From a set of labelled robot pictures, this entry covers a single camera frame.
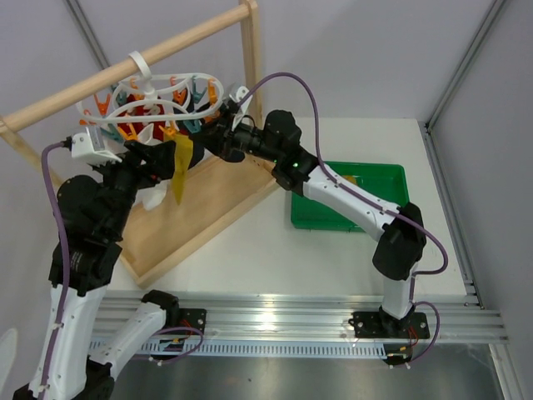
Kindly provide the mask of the yellow sock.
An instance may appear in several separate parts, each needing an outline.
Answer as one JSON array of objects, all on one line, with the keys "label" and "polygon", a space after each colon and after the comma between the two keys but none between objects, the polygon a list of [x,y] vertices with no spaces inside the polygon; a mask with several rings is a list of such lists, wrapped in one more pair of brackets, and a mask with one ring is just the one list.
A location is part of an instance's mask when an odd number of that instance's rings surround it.
[{"label": "yellow sock", "polygon": [[174,152],[174,173],[171,179],[171,188],[177,204],[182,202],[187,171],[193,154],[193,143],[187,135],[176,134],[172,137],[176,144]]},{"label": "yellow sock", "polygon": [[348,182],[353,183],[354,185],[357,185],[356,177],[354,177],[354,176],[344,176],[344,178],[345,178]]}]

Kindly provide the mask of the white plastic clip hanger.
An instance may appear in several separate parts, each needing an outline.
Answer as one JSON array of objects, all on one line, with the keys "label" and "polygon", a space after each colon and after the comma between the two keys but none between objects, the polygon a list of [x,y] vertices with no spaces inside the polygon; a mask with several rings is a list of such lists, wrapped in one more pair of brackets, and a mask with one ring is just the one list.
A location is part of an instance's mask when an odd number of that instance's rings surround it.
[{"label": "white plastic clip hanger", "polygon": [[[127,139],[123,139],[117,130],[119,123],[165,121],[166,136],[181,127],[187,133],[197,133],[203,123],[217,117],[224,96],[219,79],[201,72],[154,74],[139,52],[131,52],[129,57],[139,67],[139,73],[113,84],[104,100],[93,94],[96,114],[84,105],[84,101],[76,103],[82,125],[98,126],[104,136],[123,143]],[[150,103],[161,104],[164,113],[120,117],[129,108]]]}]

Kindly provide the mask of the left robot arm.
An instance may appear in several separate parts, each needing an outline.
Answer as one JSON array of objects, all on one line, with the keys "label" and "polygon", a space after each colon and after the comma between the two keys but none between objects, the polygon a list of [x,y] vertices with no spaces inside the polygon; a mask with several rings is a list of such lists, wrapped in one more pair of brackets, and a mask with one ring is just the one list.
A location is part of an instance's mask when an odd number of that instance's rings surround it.
[{"label": "left robot arm", "polygon": [[16,399],[107,399],[117,376],[148,338],[180,325],[179,300],[152,290],[134,316],[101,352],[89,346],[97,310],[122,252],[120,242],[137,192],[172,178],[174,142],[125,144],[126,152],[69,178],[58,189],[45,185],[59,242],[49,273],[51,314],[45,347],[31,382]]}]

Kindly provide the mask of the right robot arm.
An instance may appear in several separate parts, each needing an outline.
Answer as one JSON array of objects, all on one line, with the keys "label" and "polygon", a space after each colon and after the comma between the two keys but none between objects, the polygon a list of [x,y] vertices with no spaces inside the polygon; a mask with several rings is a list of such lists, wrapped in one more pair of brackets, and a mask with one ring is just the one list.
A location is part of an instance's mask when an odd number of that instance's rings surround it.
[{"label": "right robot arm", "polygon": [[261,128],[225,112],[194,139],[228,162],[237,154],[272,162],[271,175],[280,187],[321,203],[362,228],[377,243],[371,262],[384,278],[384,297],[376,316],[380,331],[390,338],[408,331],[416,309],[411,280],[426,245],[421,210],[415,204],[401,207],[336,174],[301,145],[301,129],[287,111],[270,112]]}]

